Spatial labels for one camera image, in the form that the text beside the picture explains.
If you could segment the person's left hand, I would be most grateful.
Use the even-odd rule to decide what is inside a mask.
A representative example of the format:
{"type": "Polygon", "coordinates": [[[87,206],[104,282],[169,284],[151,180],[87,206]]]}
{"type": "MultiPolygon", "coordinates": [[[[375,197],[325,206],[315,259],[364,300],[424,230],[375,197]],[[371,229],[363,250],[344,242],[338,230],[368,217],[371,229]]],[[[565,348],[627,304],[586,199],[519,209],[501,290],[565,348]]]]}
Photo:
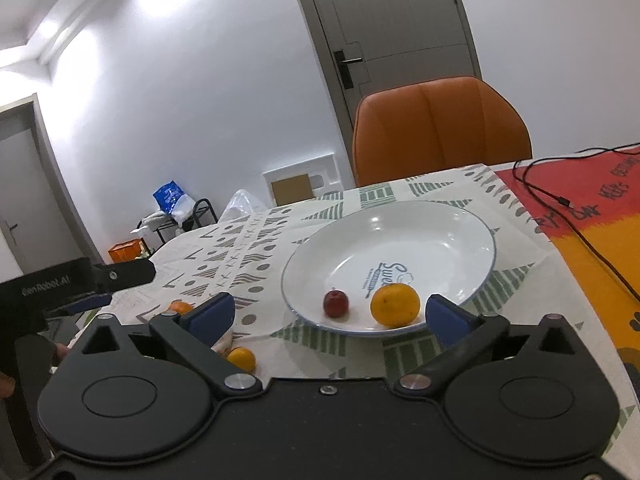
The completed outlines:
{"type": "Polygon", "coordinates": [[[1,399],[9,399],[19,385],[26,385],[31,380],[46,378],[52,366],[60,362],[70,353],[70,348],[58,342],[46,342],[38,351],[24,352],[16,357],[14,372],[1,372],[1,399]]]}

